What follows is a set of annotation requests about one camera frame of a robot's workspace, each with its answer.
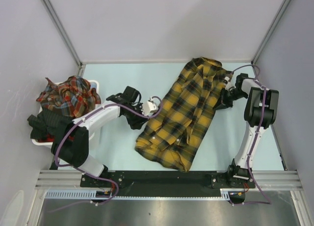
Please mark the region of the yellow plaid shirt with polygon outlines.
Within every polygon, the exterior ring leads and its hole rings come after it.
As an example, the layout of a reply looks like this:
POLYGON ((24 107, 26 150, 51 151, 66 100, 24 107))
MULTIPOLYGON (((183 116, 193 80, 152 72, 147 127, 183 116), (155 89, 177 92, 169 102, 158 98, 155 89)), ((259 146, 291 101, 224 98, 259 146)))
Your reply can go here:
POLYGON ((135 151, 163 167, 188 172, 215 116, 214 106, 232 78, 222 63, 191 59, 162 99, 161 112, 148 120, 135 151))

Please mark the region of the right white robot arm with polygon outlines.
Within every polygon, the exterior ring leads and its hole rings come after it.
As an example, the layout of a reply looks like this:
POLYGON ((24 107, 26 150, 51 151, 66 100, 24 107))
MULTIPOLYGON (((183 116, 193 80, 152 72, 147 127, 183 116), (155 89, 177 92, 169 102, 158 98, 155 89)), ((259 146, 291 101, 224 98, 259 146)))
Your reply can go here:
POLYGON ((231 108, 235 100, 247 99, 244 109, 245 133, 238 153, 224 173, 211 175, 212 188, 241 188, 253 182, 252 167, 257 146, 265 131, 275 122, 279 91, 268 89, 248 74, 239 74, 235 84, 224 79, 214 110, 231 108))

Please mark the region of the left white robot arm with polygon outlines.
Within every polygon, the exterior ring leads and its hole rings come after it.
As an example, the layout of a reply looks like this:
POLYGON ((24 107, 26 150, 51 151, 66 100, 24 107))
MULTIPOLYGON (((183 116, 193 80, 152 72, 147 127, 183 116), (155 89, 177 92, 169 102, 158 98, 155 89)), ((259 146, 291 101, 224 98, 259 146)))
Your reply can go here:
POLYGON ((141 94, 128 86, 124 92, 111 95, 98 108, 72 121, 58 123, 51 152, 55 160, 91 175, 94 184, 102 187, 108 182, 107 167, 89 154, 90 136, 106 123, 125 116, 131 129, 141 129, 147 118, 142 117, 141 94))

